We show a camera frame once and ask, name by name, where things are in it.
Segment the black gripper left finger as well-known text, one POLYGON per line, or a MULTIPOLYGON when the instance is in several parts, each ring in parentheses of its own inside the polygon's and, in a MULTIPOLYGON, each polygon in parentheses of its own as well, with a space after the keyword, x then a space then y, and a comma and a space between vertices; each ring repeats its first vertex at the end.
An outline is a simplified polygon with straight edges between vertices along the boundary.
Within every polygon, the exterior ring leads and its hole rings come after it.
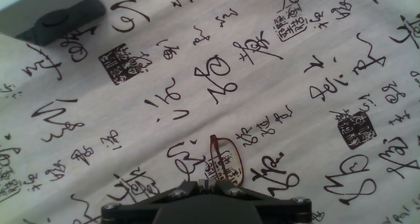
POLYGON ((153 223, 158 211, 166 205, 204 194, 207 180, 185 181, 179 186, 136 204, 110 202, 101 207, 102 224, 153 223))

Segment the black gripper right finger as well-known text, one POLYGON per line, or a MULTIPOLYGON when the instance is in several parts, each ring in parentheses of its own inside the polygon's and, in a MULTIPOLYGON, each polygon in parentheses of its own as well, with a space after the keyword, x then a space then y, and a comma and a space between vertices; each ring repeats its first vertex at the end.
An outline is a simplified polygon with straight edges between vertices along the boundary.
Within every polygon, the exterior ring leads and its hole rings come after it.
POLYGON ((279 200, 230 181, 207 181, 207 211, 216 223, 312 223, 312 202, 305 197, 279 200))

